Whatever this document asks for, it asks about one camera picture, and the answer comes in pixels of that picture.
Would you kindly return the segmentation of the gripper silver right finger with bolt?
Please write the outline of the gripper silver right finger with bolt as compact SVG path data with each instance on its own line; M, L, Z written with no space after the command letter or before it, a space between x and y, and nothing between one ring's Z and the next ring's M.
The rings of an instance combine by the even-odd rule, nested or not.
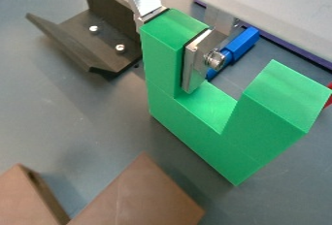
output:
M199 32L185 47L182 89L191 93L205 81L209 69L220 70L226 58L220 50L240 34L240 20L217 8L209 6L205 11L205 23L209 28Z

